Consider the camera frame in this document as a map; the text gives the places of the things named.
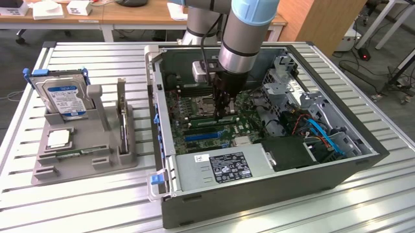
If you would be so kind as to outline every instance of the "blue cable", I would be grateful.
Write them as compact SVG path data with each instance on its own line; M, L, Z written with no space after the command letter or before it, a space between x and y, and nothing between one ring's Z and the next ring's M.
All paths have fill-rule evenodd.
M331 141L330 137L327 136L327 134L326 134L324 130L322 129L320 125L318 124L318 122L314 119L308 119L307 122L311 123L314 125L314 127L316 127L318 131L320 132L320 134L326 138L327 142L330 143L330 145L332 146L335 151L338 153L340 153L342 155L344 155L344 152L340 150L338 145Z

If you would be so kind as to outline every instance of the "robotic arm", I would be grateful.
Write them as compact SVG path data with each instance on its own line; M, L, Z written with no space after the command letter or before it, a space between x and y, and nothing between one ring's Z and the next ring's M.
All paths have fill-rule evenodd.
M270 23L276 15L279 0L171 0L171 2L192 7L186 32L188 37L191 35L194 37L192 44L202 42L202 37L215 38L214 22L219 20L220 14L228 15L218 61L204 59L208 65L204 61L194 64L203 68L204 76L214 86L215 118L220 119L227 113L226 107L246 85Z

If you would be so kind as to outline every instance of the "aluminum extrusion table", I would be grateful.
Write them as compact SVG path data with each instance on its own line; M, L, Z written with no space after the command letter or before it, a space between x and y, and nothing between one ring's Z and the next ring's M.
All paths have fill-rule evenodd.
M44 104L27 86L0 148L0 231L4 232L410 232L415 230L414 142L315 46L296 47L358 118L391 151L380 163L335 189L182 228L162 228L162 207L147 199L146 174L155 170L146 90L144 43L57 43L43 48L35 68L85 66L115 104L116 79L126 78L135 110L139 166L94 178L35 187L35 163ZM300 70L310 90L315 84Z

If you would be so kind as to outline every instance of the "gray carpet floor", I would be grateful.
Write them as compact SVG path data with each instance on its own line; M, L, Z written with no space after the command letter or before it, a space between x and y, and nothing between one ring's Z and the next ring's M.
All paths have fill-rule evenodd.
M376 14L372 14L368 25L374 22ZM374 46L380 41L382 36L387 32L392 24L384 20L383 24L388 24L379 30L379 33L374 36L368 50L371 52L371 60L368 62L359 61L360 65L368 68L376 74L387 74L387 66L396 67L407 56L407 54L415 48L415 35L398 29L396 33L392 35L391 39L386 43L380 50L376 50ZM363 27L362 22L358 22L358 31L363 34L368 29ZM44 41L59 41L59 42L103 42L103 35L99 30L72 30L71 37L67 37L64 31L60 30L28 30L24 34L27 40L25 45L19 45L15 42L17 30L0 30L0 97L4 97L8 93L13 91L23 90L25 87L25 81L23 79L21 70L28 67L32 68L41 50L41 44ZM152 31L136 30L114 31L115 41L151 41ZM182 31L168 32L168 41L175 41L176 38L182 37ZM350 60L356 62L355 57L351 52L335 53L336 56L342 58L331 57L335 64L339 64L342 60ZM372 75L363 68L359 69L370 77L375 78L380 82L386 82L387 75ZM407 75L411 74L412 67L407 71ZM367 95L375 94L374 88L359 80L355 76L347 73L347 76L364 91ZM411 102L407 105L400 105L400 99L403 94L399 92L388 93L376 105L387 116L392 119L395 124L400 127L403 132L415 140L415 103ZM17 102L11 102L7 99L0 99L0 142L3 141L7 128L17 107Z

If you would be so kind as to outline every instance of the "white label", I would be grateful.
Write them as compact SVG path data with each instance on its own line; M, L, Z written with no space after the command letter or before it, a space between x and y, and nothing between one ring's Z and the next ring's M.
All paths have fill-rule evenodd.
M206 162L208 161L208 154L199 154L199 155L195 155L195 162Z
M76 86L49 87L47 90L60 114L69 117L85 114L87 108L76 96L79 91Z
M99 23L98 20L79 20L80 23Z

